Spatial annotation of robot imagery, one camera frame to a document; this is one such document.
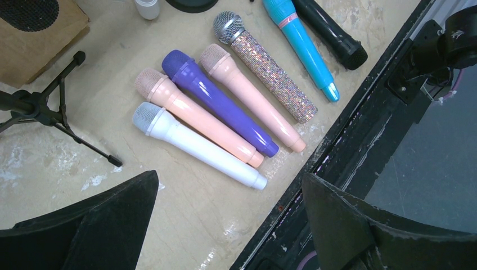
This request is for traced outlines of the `glitter sequin microphone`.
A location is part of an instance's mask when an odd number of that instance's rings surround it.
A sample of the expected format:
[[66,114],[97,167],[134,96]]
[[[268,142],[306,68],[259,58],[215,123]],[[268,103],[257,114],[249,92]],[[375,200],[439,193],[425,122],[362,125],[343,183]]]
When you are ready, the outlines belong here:
[[240,15],[220,12],[213,21],[213,30],[218,40],[231,47],[297,122],[304,124],[316,115],[318,109],[313,102],[245,29]]

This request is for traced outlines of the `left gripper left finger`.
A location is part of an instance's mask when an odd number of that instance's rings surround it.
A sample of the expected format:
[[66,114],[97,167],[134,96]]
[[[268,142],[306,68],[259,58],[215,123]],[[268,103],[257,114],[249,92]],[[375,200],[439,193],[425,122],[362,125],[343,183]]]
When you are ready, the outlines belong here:
[[2,269],[135,269],[159,190],[154,170],[1,230]]

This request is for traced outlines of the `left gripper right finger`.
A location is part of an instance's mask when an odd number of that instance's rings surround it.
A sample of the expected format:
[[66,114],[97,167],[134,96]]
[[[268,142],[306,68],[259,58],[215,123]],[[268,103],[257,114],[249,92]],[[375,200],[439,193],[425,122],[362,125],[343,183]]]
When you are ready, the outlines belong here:
[[476,234],[407,219],[308,173],[302,193],[322,269],[475,269]]

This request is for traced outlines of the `purple microphone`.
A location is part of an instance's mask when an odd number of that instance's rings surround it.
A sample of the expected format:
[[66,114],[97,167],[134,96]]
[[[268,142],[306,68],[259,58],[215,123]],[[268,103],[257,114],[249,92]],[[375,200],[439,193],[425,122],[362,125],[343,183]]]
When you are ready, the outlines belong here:
[[174,49],[161,63],[166,75],[179,87],[189,91],[217,114],[230,128],[252,144],[260,153],[271,158],[279,147],[252,118],[236,105],[201,70],[193,58]]

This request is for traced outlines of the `blue microphone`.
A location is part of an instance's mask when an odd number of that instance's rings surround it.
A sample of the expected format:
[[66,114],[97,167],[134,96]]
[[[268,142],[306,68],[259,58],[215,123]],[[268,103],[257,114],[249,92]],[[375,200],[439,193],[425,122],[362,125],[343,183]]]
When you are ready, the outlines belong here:
[[339,91],[328,67],[301,23],[290,0],[264,0],[264,7],[272,21],[284,33],[309,76],[327,99],[337,102]]

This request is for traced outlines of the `black sparkly microphone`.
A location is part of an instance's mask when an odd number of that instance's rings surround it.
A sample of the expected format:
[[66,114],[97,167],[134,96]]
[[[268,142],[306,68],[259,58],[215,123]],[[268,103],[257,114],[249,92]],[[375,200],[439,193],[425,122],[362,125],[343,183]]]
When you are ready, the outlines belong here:
[[49,28],[59,15],[56,0],[2,0],[1,19],[23,32]]

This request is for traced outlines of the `black microphone orange cap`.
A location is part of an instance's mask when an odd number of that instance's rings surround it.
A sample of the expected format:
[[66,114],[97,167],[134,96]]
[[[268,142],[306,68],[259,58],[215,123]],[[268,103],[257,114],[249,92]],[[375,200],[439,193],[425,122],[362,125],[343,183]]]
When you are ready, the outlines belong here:
[[296,0],[292,3],[300,19],[311,28],[343,67],[355,70],[367,61],[368,54],[360,41],[341,28],[316,1]]

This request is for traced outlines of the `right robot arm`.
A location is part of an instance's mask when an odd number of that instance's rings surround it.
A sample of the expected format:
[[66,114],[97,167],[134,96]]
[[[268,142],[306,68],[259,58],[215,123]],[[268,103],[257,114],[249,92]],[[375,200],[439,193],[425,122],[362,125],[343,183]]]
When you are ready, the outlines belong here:
[[409,61],[409,78],[429,75],[442,68],[464,69],[476,65],[476,6],[464,8],[446,19],[444,33],[416,45]]

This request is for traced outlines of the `tripod shock mount stand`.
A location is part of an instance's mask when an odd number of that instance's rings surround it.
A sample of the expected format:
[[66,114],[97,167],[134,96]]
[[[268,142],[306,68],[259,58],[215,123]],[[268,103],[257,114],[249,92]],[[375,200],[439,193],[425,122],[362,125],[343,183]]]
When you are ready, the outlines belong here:
[[[55,79],[41,92],[18,90],[13,94],[1,92],[1,110],[8,111],[11,117],[1,123],[1,132],[16,124],[38,122],[48,127],[54,127],[71,137],[76,143],[85,145],[98,153],[115,167],[122,167],[123,163],[117,157],[108,155],[92,144],[78,137],[71,129],[66,115],[65,79],[77,66],[86,59],[86,53],[78,51],[72,61]],[[59,89],[60,104],[57,111],[48,107],[48,100],[54,90]]]

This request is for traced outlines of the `cardboard box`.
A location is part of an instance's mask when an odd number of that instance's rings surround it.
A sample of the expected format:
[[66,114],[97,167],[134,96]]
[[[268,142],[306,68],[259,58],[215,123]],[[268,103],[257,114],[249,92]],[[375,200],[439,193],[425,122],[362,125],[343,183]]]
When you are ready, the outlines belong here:
[[89,18],[76,1],[58,1],[57,20],[47,29],[20,31],[1,19],[1,82],[19,88],[44,72],[88,29]]

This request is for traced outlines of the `beige microphone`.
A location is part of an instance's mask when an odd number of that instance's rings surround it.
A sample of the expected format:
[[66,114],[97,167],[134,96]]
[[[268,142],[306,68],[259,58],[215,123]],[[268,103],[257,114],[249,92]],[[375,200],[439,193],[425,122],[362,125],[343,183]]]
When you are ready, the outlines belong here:
[[237,67],[231,55],[212,43],[204,49],[200,63],[216,81],[228,88],[282,143],[295,152],[302,152],[306,143],[299,133],[278,112]]
[[255,168],[264,161],[264,156],[252,144],[186,96],[167,75],[146,68],[139,73],[134,85],[146,101],[167,109],[241,161]]

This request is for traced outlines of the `round base mic stand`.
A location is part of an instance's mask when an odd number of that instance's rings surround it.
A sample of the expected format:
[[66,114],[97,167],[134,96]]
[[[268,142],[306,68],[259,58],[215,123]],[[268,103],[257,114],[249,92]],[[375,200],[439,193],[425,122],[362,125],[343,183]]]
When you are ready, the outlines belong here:
[[218,0],[166,0],[166,2],[182,12],[197,14],[211,9]]

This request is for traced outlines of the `white microphone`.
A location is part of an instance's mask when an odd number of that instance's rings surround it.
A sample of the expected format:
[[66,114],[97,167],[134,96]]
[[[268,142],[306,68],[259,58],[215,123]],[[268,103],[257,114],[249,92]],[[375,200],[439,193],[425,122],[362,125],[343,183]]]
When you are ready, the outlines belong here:
[[143,102],[132,122],[145,135],[170,143],[243,185],[257,190],[267,185],[267,179],[256,169],[181,124],[165,108]]

